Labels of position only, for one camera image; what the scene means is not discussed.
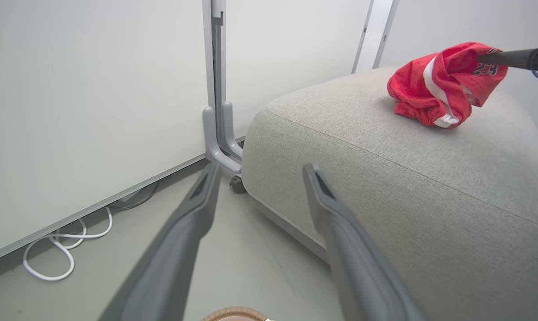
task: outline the caster wheel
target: caster wheel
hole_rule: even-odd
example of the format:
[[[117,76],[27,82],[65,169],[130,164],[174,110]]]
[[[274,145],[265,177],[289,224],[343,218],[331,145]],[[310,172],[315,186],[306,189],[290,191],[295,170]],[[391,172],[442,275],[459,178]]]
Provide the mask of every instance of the caster wheel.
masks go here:
[[[241,177],[234,176],[232,180],[230,181],[230,187],[232,187],[234,193],[236,194],[243,194],[247,193],[245,190],[245,187],[243,187],[243,182],[241,181]]]

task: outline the floor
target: floor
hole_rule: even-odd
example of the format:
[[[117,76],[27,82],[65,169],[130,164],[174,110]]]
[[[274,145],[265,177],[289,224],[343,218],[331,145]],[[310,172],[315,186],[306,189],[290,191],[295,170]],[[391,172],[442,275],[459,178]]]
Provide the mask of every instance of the floor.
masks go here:
[[[113,210],[108,235],[71,250],[76,266],[65,280],[31,276],[21,264],[23,248],[0,258],[0,321],[96,320],[206,163],[164,179],[144,205]],[[184,319],[200,321],[241,305],[277,321],[342,320],[328,266],[259,213],[248,195],[234,194],[231,178],[222,174],[214,225],[200,243]],[[105,230],[104,209],[85,223],[89,234]],[[78,226],[72,223],[63,232]],[[37,243],[29,262],[52,276],[68,268],[67,258],[48,240]]]

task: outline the fabric upholstery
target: fabric upholstery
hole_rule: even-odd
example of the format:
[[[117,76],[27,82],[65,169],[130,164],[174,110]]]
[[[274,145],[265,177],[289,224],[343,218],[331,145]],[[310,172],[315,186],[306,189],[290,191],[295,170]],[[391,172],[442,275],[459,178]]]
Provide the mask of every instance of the fabric upholstery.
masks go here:
[[[459,128],[393,113],[381,68],[272,101],[247,132],[249,194],[315,244],[316,163],[432,320],[538,321],[538,131],[493,93]]]

